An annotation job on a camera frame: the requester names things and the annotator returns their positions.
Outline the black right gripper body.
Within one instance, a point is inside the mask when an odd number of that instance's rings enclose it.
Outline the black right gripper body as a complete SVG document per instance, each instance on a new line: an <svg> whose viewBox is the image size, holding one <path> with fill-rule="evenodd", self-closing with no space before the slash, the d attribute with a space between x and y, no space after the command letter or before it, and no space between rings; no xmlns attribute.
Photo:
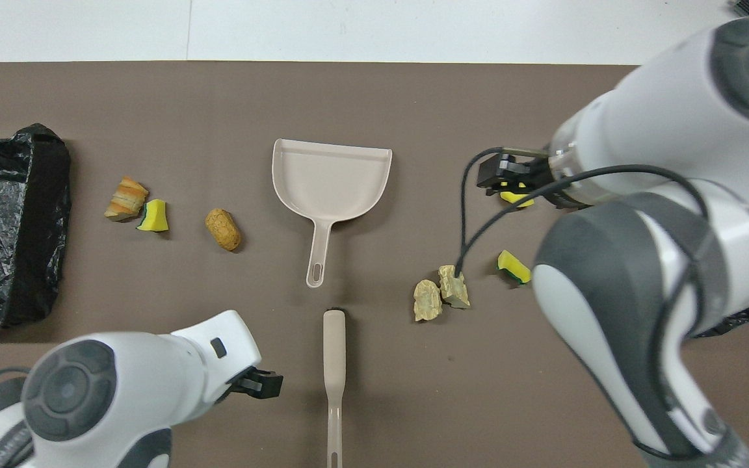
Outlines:
<svg viewBox="0 0 749 468"><path fill-rule="evenodd" d="M548 156L518 157L516 162L523 167L516 183L517 194L530 194L554 182Z"/></svg>

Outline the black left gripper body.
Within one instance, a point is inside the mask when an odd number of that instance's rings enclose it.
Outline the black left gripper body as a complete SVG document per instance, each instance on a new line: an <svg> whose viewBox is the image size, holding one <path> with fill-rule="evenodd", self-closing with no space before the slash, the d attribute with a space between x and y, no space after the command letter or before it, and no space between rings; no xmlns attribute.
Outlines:
<svg viewBox="0 0 749 468"><path fill-rule="evenodd" d="M240 393L252 398L257 397L257 382L253 380L256 368L247 368L227 382L227 394Z"/></svg>

